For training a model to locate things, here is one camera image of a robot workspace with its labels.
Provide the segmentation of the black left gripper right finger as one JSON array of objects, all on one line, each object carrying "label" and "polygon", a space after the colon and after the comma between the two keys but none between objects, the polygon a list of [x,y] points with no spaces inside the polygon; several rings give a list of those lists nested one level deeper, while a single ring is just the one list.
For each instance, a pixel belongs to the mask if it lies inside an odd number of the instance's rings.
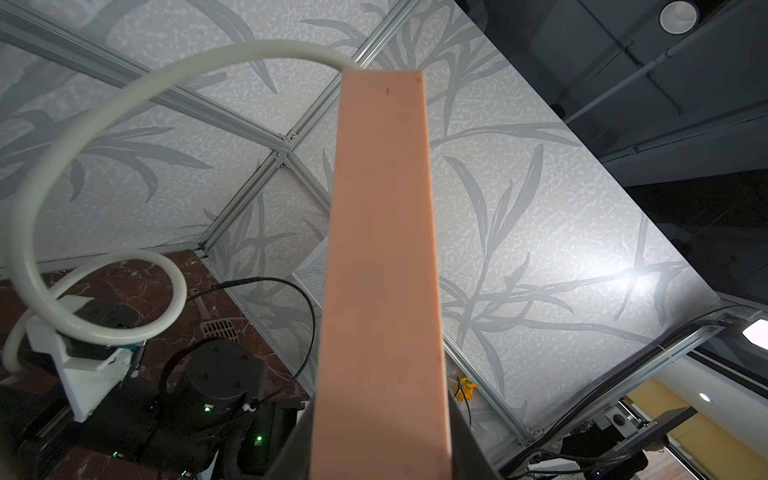
[{"label": "black left gripper right finger", "polygon": [[497,480],[492,467],[464,420],[457,402],[448,394],[453,480]]}]

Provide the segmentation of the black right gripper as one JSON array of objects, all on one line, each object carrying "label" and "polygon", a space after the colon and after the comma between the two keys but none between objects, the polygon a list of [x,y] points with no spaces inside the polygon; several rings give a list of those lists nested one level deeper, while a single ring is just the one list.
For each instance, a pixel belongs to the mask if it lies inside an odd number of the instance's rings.
[{"label": "black right gripper", "polygon": [[226,426],[260,399],[268,368],[243,345],[206,339],[177,352],[157,383],[130,378],[82,422],[62,386],[44,395],[1,389],[1,437],[22,479],[42,479],[83,448],[190,478],[208,468]]}]

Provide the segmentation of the pink power strip block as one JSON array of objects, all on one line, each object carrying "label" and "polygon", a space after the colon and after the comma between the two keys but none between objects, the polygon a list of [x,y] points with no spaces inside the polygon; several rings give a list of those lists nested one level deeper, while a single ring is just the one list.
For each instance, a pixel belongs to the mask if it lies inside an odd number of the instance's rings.
[{"label": "pink power strip block", "polygon": [[314,479],[452,475],[419,71],[342,76],[312,433]]}]

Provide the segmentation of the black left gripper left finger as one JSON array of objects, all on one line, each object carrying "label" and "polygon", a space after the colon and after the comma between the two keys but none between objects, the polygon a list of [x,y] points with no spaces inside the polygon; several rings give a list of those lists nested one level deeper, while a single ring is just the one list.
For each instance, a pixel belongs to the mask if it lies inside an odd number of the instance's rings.
[{"label": "black left gripper left finger", "polygon": [[312,452],[315,402],[311,401],[268,469],[266,480],[307,480]]}]

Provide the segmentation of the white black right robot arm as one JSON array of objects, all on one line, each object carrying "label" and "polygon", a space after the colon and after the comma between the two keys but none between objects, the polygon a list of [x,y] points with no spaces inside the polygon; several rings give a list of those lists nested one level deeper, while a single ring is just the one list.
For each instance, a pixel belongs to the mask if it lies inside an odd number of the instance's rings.
[{"label": "white black right robot arm", "polygon": [[1,444],[18,479],[45,478],[75,446],[190,479],[266,475],[297,424],[298,399],[266,392],[267,364],[223,338],[174,354],[157,384],[114,387],[84,421],[62,386],[43,395],[1,388]]}]

